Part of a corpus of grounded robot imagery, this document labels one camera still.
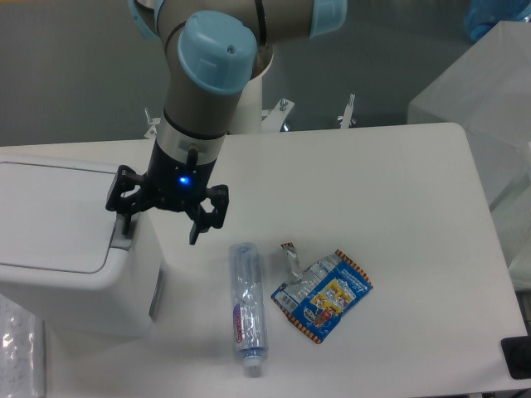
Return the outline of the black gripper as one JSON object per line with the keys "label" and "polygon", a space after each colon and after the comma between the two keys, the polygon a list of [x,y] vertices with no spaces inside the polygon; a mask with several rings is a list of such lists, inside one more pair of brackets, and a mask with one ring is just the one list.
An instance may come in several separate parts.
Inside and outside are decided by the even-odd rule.
{"label": "black gripper", "polygon": [[[198,164],[190,171],[186,161],[167,155],[155,142],[145,174],[120,165],[107,193],[105,209],[115,212],[122,222],[121,234],[128,235],[132,216],[139,212],[137,201],[143,188],[143,210],[152,207],[173,212],[185,211],[193,221],[189,244],[195,245],[200,234],[223,227],[229,205],[229,187],[207,187],[216,161]],[[202,204],[210,201],[211,211]]]}

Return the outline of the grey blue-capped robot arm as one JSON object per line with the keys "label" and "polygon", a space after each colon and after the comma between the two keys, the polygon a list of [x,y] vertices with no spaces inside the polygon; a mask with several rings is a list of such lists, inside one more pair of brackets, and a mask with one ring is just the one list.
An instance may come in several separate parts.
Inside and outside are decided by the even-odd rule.
{"label": "grey blue-capped robot arm", "polygon": [[139,24],[163,44],[170,86],[146,172],[117,169],[106,209],[128,231],[152,208],[183,212],[189,240],[223,226],[225,185],[210,186],[222,144],[258,54],[268,45],[313,38],[345,22],[345,1],[133,1]]}

